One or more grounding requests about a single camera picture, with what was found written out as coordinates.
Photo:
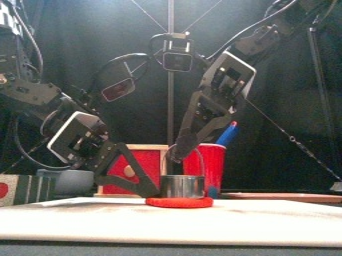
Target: white table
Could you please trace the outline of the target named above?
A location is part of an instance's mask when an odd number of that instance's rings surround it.
[[[342,208],[283,200],[216,200],[168,209],[141,198],[74,198],[0,208],[6,241],[342,249]]]

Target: blue marker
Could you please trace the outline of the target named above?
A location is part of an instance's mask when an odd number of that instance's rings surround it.
[[[230,144],[230,142],[233,141],[233,139],[236,138],[237,134],[238,134],[238,122],[233,121],[229,128],[226,129],[226,131],[224,132],[224,134],[221,135],[217,144],[228,147],[228,145]]]

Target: black background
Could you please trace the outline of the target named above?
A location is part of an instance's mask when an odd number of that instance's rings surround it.
[[[30,17],[35,0],[25,1]],[[214,6],[216,0],[176,1],[176,32]],[[212,55],[248,26],[260,21],[273,1],[224,0],[190,27],[190,37],[202,55]],[[87,89],[101,66],[124,54],[148,52],[149,40],[169,29],[168,0],[46,0],[37,40],[45,57],[45,82],[53,82],[73,96],[77,88]],[[325,81],[331,95],[336,143],[341,142],[342,31],[341,4],[325,20],[319,33]],[[268,60],[256,66],[257,79],[250,100],[273,120],[296,136],[316,156],[342,176],[335,164],[328,129],[315,73],[307,29],[285,42]],[[192,93],[202,72],[176,73],[176,137]],[[112,139],[134,144],[168,144],[168,71],[153,63],[134,93],[102,105]],[[9,122],[2,111],[2,125]],[[317,162],[291,143],[285,134],[249,106],[234,115],[240,134],[228,148],[224,188],[327,190],[335,178]],[[35,128],[22,131],[27,147],[39,139]],[[19,158],[7,148],[2,168]],[[23,163],[17,172],[33,170]]]

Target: silver cylinder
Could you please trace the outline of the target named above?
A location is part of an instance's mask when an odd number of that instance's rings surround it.
[[[205,197],[205,176],[164,175],[161,177],[161,197]]]

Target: red cup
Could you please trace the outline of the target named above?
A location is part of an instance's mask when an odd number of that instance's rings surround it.
[[[202,143],[184,160],[185,175],[205,176],[206,196],[218,198],[224,176],[226,147],[218,144]]]

